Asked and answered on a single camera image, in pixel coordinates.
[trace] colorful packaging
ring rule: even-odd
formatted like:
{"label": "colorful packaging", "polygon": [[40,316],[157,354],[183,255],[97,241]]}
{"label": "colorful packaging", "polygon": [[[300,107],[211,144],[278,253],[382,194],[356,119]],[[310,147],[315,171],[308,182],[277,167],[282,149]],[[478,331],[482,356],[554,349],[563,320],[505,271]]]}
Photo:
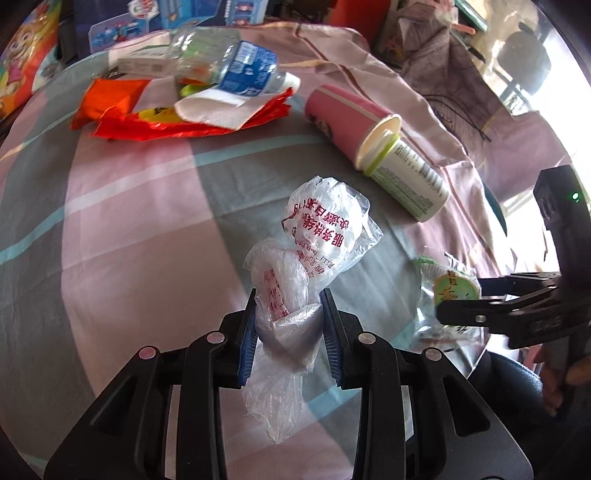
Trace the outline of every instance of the colorful packaging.
{"label": "colorful packaging", "polygon": [[15,111],[60,70],[56,59],[61,0],[44,0],[0,56],[0,119]]}
{"label": "colorful packaging", "polygon": [[442,325],[436,316],[437,305],[443,300],[480,298],[480,284],[474,269],[448,253],[427,247],[416,262],[421,275],[421,296],[411,350],[421,352],[428,346],[436,346],[448,351],[465,343],[479,342],[481,327]]}
{"label": "colorful packaging", "polygon": [[[112,140],[155,140],[157,138],[208,137],[225,135],[235,130],[205,123],[186,122],[174,107],[147,109],[132,113],[135,104],[150,80],[96,79],[87,90],[80,108],[72,119],[75,130],[93,121],[98,123],[93,135]],[[274,96],[240,129],[257,127],[287,116],[290,106],[285,102],[293,90]]]}
{"label": "colorful packaging", "polygon": [[148,32],[188,22],[206,26],[263,22],[268,0],[74,0],[76,48],[82,59]]}

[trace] human hand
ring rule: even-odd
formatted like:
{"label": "human hand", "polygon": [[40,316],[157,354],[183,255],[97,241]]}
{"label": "human hand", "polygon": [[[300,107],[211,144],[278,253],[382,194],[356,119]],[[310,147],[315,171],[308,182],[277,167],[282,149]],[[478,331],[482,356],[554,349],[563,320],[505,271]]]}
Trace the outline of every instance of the human hand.
{"label": "human hand", "polygon": [[[547,359],[544,345],[534,358],[535,364],[540,364]],[[558,374],[556,370],[550,368],[547,364],[542,365],[540,371],[540,380],[542,380],[542,399],[544,407],[550,415],[556,416],[556,410],[562,405],[563,393],[560,391]],[[567,385],[578,386],[591,382],[591,355],[579,360],[572,365],[566,372],[564,379]]]}

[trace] green label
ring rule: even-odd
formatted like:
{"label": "green label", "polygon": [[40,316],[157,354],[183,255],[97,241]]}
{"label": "green label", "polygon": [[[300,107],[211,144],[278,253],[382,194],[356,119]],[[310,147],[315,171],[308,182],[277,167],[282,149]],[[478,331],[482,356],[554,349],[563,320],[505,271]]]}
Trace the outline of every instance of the green label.
{"label": "green label", "polygon": [[435,306],[443,300],[478,300],[476,287],[467,278],[456,275],[453,270],[448,270],[435,281],[433,288],[435,294]]}

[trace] bottle cap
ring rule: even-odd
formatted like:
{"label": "bottle cap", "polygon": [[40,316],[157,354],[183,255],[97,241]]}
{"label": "bottle cap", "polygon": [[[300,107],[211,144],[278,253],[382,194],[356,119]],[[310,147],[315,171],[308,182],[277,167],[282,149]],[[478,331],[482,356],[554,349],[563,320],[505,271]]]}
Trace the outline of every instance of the bottle cap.
{"label": "bottle cap", "polygon": [[299,77],[286,72],[285,79],[283,80],[283,91],[285,92],[289,87],[293,88],[294,94],[299,90],[301,85],[301,80]]}

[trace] cloth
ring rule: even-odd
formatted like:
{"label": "cloth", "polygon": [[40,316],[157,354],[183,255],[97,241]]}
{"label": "cloth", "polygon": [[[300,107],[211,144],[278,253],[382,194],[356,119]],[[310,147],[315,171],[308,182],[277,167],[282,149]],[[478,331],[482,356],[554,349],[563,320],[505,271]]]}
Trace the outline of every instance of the cloth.
{"label": "cloth", "polygon": [[[371,203],[384,237],[330,288],[340,310],[396,346],[407,346],[414,331],[420,282],[411,259],[425,245],[480,275],[514,267],[458,140],[357,33],[286,22],[240,32],[301,78],[289,116],[222,137],[153,142],[107,141],[91,135],[93,125],[70,130],[93,75],[116,64],[123,45],[58,75],[27,103],[0,148],[0,382],[9,385],[0,389],[0,424],[38,471],[142,346],[185,347],[245,307],[246,254],[281,237],[289,195],[316,175],[347,183]],[[414,221],[306,120],[306,98],[324,83],[402,116],[413,149],[450,185],[432,220]],[[150,108],[170,93],[151,82],[138,104]],[[230,479],[351,478],[360,395],[336,387],[323,348],[303,397],[296,433],[273,445],[246,415],[241,392],[222,390]],[[178,392],[173,400],[169,478]]]}
{"label": "cloth", "polygon": [[496,199],[503,202],[532,188],[544,168],[571,163],[538,112],[507,111],[435,11],[428,0],[400,9],[380,51],[402,65],[402,78],[462,143]]}

